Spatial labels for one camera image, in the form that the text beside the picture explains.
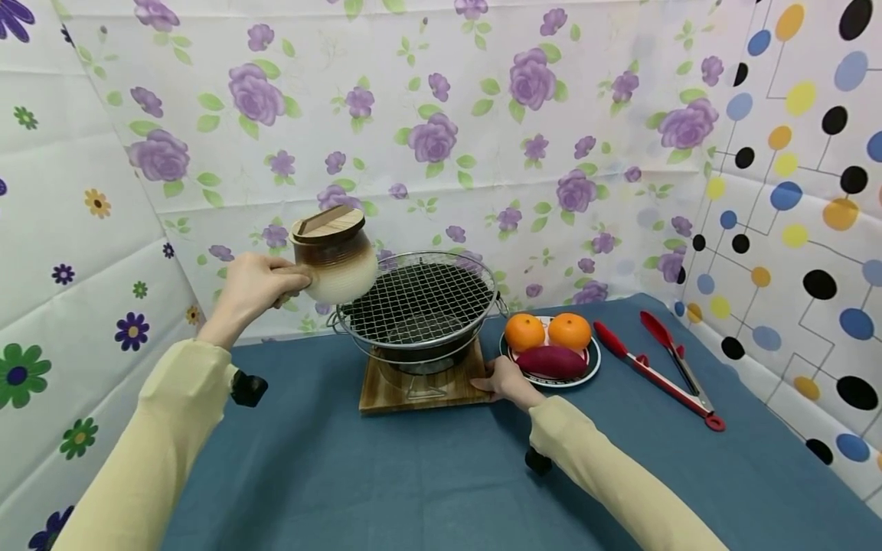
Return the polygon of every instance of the wooden lid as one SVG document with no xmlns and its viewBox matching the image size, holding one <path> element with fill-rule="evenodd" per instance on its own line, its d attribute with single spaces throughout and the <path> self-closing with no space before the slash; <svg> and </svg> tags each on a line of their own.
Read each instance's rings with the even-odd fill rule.
<svg viewBox="0 0 882 551">
<path fill-rule="evenodd" d="M 351 206 L 337 205 L 291 226 L 291 241 L 327 244 L 345 240 L 364 227 L 364 213 Z"/>
</svg>

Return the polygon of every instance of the beige sleeve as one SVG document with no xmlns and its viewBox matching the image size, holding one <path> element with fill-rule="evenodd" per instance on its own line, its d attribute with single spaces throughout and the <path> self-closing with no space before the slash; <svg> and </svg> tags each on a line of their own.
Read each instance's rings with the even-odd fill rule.
<svg viewBox="0 0 882 551">
<path fill-rule="evenodd" d="M 169 348 L 52 548 L 158 549 L 193 462 L 223 419 L 235 372 L 229 352 L 217 346 L 185 340 Z"/>
<path fill-rule="evenodd" d="M 614 446 L 579 409 L 548 398 L 530 409 L 530 443 L 618 520 L 645 551 L 726 546 L 683 501 Z"/>
</svg>

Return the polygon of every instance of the orange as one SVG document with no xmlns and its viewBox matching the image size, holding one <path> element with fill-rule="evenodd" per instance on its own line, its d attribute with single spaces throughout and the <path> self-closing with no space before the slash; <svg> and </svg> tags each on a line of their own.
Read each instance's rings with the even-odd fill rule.
<svg viewBox="0 0 882 551">
<path fill-rule="evenodd" d="M 545 344 L 545 329 L 536 316 L 515 314 L 505 324 L 505 341 L 515 352 Z"/>
<path fill-rule="evenodd" d="M 549 324 L 549 342 L 571 350 L 583 350 L 591 342 L 591 324 L 577 314 L 559 314 Z"/>
</svg>

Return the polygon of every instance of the blue tablecloth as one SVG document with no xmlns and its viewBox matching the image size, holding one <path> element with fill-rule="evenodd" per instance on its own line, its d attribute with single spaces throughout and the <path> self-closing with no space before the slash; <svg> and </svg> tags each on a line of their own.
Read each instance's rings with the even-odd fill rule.
<svg viewBox="0 0 882 551">
<path fill-rule="evenodd" d="M 707 429 L 605 348 L 597 377 L 567 399 L 733 550 L 878 549 L 882 521 L 661 303 L 637 295 L 569 310 L 602 320 L 678 381 L 640 324 L 642 309 L 685 345 L 727 431 Z M 484 327 L 485 358 L 497 355 L 503 323 Z M 167 551 L 637 549 L 559 470 L 541 479 L 527 470 L 529 419 L 511 404 L 363 418 L 365 357 L 341 336 L 237 348 L 233 359 L 269 391 L 256 409 L 228 406 Z"/>
</svg>

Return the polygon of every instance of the wooden base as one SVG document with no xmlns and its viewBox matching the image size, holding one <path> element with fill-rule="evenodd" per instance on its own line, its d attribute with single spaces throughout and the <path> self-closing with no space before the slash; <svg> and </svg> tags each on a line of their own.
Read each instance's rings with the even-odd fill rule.
<svg viewBox="0 0 882 551">
<path fill-rule="evenodd" d="M 490 401 L 487 392 L 477 390 L 468 381 L 485 376 L 484 359 L 477 339 L 471 347 L 471 354 L 459 365 L 429 376 L 405 375 L 384 361 L 370 358 L 364 370 L 358 410 L 363 414 L 390 413 Z"/>
</svg>

